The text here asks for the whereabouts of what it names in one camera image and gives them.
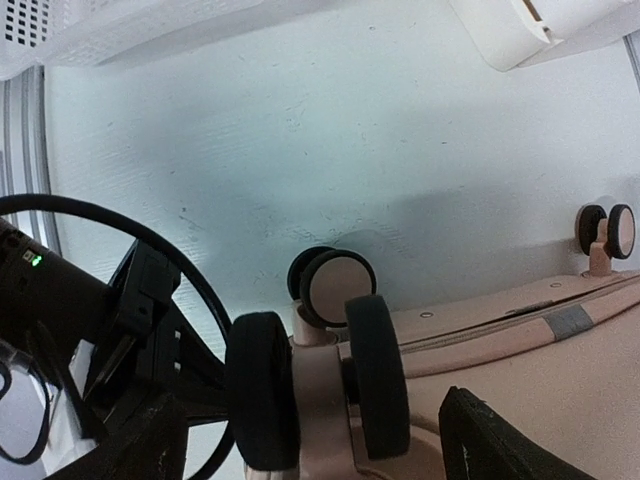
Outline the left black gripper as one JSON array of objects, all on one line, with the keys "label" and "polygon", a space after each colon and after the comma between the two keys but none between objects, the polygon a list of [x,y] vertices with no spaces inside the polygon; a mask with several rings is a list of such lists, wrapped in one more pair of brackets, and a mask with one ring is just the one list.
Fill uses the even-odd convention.
[{"label": "left black gripper", "polygon": [[227,419],[223,366],[175,305],[178,268],[135,241],[104,283],[35,241],[29,350],[70,393],[89,435],[113,434],[164,393],[187,424]]}]

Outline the pink hard-shell suitcase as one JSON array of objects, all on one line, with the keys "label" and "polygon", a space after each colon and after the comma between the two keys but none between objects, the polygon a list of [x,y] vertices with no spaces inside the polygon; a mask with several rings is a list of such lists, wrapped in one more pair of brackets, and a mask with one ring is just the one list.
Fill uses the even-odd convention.
[{"label": "pink hard-shell suitcase", "polygon": [[361,255],[291,263],[291,331],[233,324],[229,424],[248,479],[448,479],[439,410],[466,388],[589,479],[639,475],[639,275],[632,208],[583,206],[589,265],[474,299],[391,311]]}]

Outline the white plastic drawer unit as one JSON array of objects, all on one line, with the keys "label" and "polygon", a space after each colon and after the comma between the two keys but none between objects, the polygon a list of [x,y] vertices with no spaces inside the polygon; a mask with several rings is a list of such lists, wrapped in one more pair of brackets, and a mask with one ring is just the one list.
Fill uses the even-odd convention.
[{"label": "white plastic drawer unit", "polygon": [[637,1],[459,0],[449,5],[486,63],[500,72],[598,49],[639,29]]}]

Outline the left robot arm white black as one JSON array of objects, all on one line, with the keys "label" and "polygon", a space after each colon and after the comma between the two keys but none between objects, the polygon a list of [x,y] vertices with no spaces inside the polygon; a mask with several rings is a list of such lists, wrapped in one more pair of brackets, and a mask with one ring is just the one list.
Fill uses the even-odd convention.
[{"label": "left robot arm white black", "polygon": [[80,397],[109,432],[164,392],[190,426],[228,417],[224,367],[173,301],[180,283],[177,266],[140,240],[104,283],[1,223],[2,339],[25,350],[43,324],[64,365],[91,344]]}]

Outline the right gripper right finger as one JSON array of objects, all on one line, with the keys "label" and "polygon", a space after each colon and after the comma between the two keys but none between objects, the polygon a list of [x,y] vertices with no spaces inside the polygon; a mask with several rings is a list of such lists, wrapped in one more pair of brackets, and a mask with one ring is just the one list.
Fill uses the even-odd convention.
[{"label": "right gripper right finger", "polygon": [[589,479],[522,434],[466,388],[448,390],[438,414],[448,479]]}]

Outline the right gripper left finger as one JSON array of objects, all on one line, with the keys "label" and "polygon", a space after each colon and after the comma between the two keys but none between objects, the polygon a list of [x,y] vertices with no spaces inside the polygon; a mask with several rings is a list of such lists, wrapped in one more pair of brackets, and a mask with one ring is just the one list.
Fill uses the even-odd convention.
[{"label": "right gripper left finger", "polygon": [[76,479],[181,479],[188,427],[179,402],[164,394],[74,465]]}]

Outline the white perforated plastic basket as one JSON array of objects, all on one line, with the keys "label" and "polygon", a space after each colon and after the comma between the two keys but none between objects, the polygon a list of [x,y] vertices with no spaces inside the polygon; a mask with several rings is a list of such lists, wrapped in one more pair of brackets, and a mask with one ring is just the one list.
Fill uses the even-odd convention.
[{"label": "white perforated plastic basket", "polygon": [[3,1],[1,79],[31,67],[92,67],[178,35],[212,43],[340,6],[338,1]]}]

